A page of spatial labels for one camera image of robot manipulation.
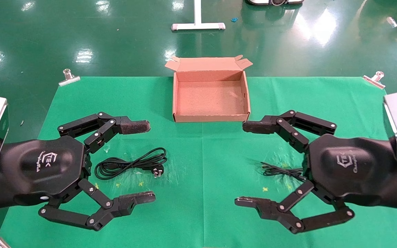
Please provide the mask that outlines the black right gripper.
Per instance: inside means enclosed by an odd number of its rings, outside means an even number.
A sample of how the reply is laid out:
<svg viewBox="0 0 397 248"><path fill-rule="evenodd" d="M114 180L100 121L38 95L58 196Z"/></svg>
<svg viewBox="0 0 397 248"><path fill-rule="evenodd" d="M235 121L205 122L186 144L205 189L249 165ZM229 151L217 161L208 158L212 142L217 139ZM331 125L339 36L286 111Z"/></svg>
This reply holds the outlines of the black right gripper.
<svg viewBox="0 0 397 248"><path fill-rule="evenodd" d="M261 219L277 221L291 233L298 234L340 225L354 218L354 212L344 202L363 207L397 208L397 160L389 141L335 137L335 123L294 110L282 115L266 115L260 121L245 121L242 127L248 133L276 133L297 152L307 151L303 168L309 181L283 201L256 197L235 199L237 206L254 208ZM310 143L299 129L321 137ZM299 219L291 209L314 190L326 203L331 201L335 211Z"/></svg>

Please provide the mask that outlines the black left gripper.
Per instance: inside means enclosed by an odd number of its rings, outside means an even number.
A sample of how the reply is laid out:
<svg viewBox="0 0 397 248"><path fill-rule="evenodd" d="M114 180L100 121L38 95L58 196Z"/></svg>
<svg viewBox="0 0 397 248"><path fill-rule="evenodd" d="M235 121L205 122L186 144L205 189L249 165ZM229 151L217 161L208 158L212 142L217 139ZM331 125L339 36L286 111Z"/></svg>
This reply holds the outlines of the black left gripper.
<svg viewBox="0 0 397 248"><path fill-rule="evenodd" d="M152 191L109 199L87 180L91 168L87 153L94 154L116 134L149 132L149 121L131 121L127 116L99 112L63 124L57 130L61 136L58 139L3 145L0 208L34 206L49 201L38 211L46 220L100 231L114 218L131 215L135 206L155 201ZM87 133L91 135L84 140L84 145L74 139ZM100 206L90 216L59 209L62 200L71 200L80 192L79 188Z"/></svg>

